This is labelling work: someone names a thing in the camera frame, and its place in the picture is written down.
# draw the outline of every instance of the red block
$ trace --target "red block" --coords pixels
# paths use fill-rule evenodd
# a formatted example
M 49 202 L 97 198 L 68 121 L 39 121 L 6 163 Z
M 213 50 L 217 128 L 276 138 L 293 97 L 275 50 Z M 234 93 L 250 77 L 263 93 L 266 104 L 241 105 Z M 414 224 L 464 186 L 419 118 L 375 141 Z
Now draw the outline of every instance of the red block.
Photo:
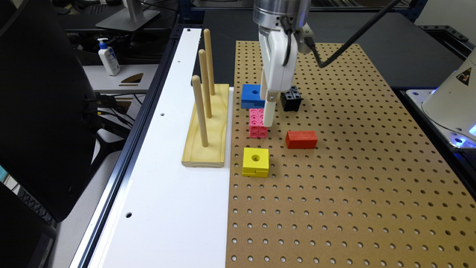
M 314 149 L 318 137 L 314 131 L 288 131 L 286 145 L 288 149 Z

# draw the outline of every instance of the black block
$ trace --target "black block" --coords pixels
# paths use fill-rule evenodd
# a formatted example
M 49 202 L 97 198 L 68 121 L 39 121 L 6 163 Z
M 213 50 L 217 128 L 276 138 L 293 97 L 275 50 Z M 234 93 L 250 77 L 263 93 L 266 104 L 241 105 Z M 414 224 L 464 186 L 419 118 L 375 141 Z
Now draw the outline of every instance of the black block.
M 300 96 L 298 88 L 292 86 L 288 92 L 281 93 L 281 104 L 283 105 L 283 111 L 295 111 L 299 110 L 300 102 L 303 98 Z

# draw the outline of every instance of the white device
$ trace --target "white device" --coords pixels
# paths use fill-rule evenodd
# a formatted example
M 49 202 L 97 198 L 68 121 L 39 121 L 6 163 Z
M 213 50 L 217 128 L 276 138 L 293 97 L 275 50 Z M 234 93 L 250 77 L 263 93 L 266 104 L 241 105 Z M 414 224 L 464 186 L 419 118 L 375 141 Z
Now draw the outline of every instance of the white device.
M 476 142 L 476 53 L 435 89 L 422 104 L 436 124 Z
M 263 115 L 265 127 L 273 124 L 279 94 L 291 89 L 298 50 L 303 53 L 309 52 L 309 48 L 300 39 L 302 34 L 292 34 L 291 38 L 288 38 L 286 29 L 281 25 L 281 19 L 286 17 L 292 31 L 303 33 L 301 28 L 309 29 L 306 19 L 310 4 L 310 0 L 254 1 L 253 20 L 260 26 L 259 37 L 263 58 L 260 97 L 265 101 Z

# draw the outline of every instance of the black cable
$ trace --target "black cable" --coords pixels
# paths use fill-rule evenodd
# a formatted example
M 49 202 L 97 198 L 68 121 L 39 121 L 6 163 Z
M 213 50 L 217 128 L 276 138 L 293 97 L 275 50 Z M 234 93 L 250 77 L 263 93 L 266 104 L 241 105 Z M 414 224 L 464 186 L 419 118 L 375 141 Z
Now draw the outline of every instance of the black cable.
M 111 111 L 114 113 L 114 115 L 115 115 L 115 117 L 116 117 L 116 118 L 118 118 L 118 119 L 119 119 L 119 118 L 122 118 L 123 120 L 125 120 L 125 121 L 127 122 L 127 123 L 126 123 L 126 124 L 127 124 L 127 126 L 129 126 L 129 127 L 132 127 L 132 123 L 131 123 L 131 122 L 129 122 L 129 121 L 127 121 L 127 120 L 126 120 L 125 118 L 123 118 L 122 116 L 118 115 L 118 114 L 116 113 L 116 111 L 114 111 L 114 109 L 113 109 L 113 108 L 110 108 L 110 110 L 111 110 Z
M 162 6 L 158 6 L 158 5 L 155 5 L 155 4 L 149 4 L 149 3 L 146 3 L 144 1 L 139 1 L 139 0 L 136 0 L 138 1 L 139 3 L 142 3 L 142 4 L 148 4 L 149 6 L 153 6 L 153 7 L 159 7 L 159 8 L 164 8 L 166 10 L 171 10 L 171 11 L 175 11 L 177 14 L 179 14 L 179 11 L 178 10 L 174 10 L 172 8 L 168 8 L 168 7 L 162 7 Z
M 120 109 L 124 112 L 124 115 L 125 115 L 125 116 L 127 116 L 130 120 L 132 120 L 132 121 L 135 122 L 135 119 L 132 118 L 130 115 L 127 114 L 127 110 L 126 110 L 126 108 L 124 108 L 124 106 L 117 105 L 116 107 L 113 107 L 113 108 L 110 108 L 110 109 L 116 109 L 116 108 L 120 108 Z
M 163 1 L 172 1 L 172 0 L 158 0 L 158 1 L 153 2 L 152 4 L 161 3 L 161 2 L 163 2 Z M 149 5 L 149 6 L 147 6 L 146 8 L 144 8 L 143 11 L 148 10 L 150 7 L 152 7 L 152 5 Z
M 97 111 L 92 111 L 92 112 L 89 112 L 89 113 L 97 113 L 98 115 L 100 114 L 104 114 L 104 115 L 112 115 L 112 116 L 115 116 L 117 119 L 119 119 L 119 121 L 123 124 L 126 124 L 127 126 L 129 127 L 132 127 L 132 123 L 127 121 L 126 119 L 120 117 L 119 115 L 117 115 L 116 113 L 112 113 L 112 112 L 106 112 L 106 111 L 100 111 L 100 110 L 97 110 Z
M 142 105 L 142 101 L 139 100 L 139 98 L 137 98 L 137 95 L 136 95 L 136 94 L 134 94 L 134 97 L 135 97 L 135 99 Z
M 289 55 L 291 54 L 291 35 L 292 35 L 292 26 L 291 22 L 289 21 L 287 16 L 281 17 L 281 26 L 283 26 L 283 30 L 288 36 L 288 46 L 286 48 L 286 55 L 284 57 L 283 66 L 288 64 Z
M 321 57 L 319 56 L 318 50 L 315 48 L 315 43 L 312 37 L 306 37 L 304 38 L 304 42 L 306 45 L 308 45 L 312 52 L 314 53 L 314 57 L 316 61 L 318 62 L 319 68 L 325 68 L 328 66 L 331 62 L 333 62 L 335 59 L 337 59 L 341 54 L 346 51 L 362 34 L 365 34 L 365 32 L 372 27 L 374 24 L 376 24 L 390 9 L 395 7 L 401 0 L 393 0 L 390 4 L 388 4 L 386 7 L 381 9 L 372 19 L 370 19 L 364 26 L 362 26 L 352 37 L 350 37 L 347 42 L 345 42 L 336 52 L 334 52 L 329 59 L 327 59 L 324 63 L 321 61 Z
M 114 97 L 117 97 L 117 96 L 126 96 L 126 95 L 145 95 L 147 93 L 123 93 L 123 94 L 116 94 L 116 95 L 110 95 L 110 96 L 114 96 Z

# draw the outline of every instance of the light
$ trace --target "light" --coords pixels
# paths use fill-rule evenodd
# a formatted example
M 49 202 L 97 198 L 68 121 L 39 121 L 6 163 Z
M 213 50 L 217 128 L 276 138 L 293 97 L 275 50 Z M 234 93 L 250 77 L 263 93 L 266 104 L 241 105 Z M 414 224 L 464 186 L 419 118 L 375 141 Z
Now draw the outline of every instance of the light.
M 476 124 L 469 130 L 469 133 L 473 136 L 476 136 Z
M 465 141 L 466 141 L 465 138 L 457 138 L 455 145 L 458 146 L 458 147 L 461 147 L 461 145 L 463 145 Z

